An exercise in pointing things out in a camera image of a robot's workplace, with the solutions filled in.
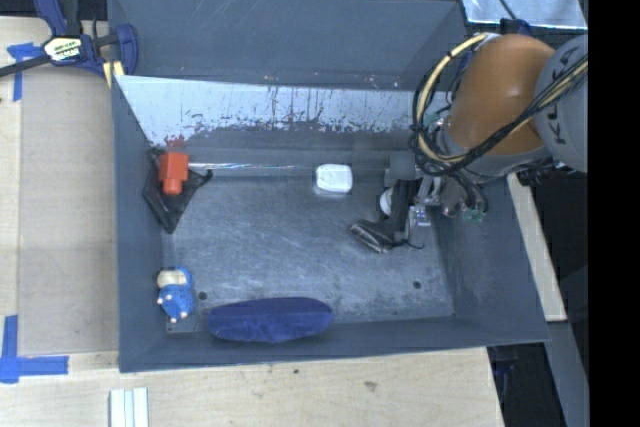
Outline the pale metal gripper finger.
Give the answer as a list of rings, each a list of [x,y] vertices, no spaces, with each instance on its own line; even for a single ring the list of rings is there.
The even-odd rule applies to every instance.
[[[425,246],[431,220],[424,206],[411,206],[408,213],[408,244],[421,249]]]
[[[389,173],[392,179],[420,179],[423,176],[416,163],[416,156],[411,151],[391,153]]]

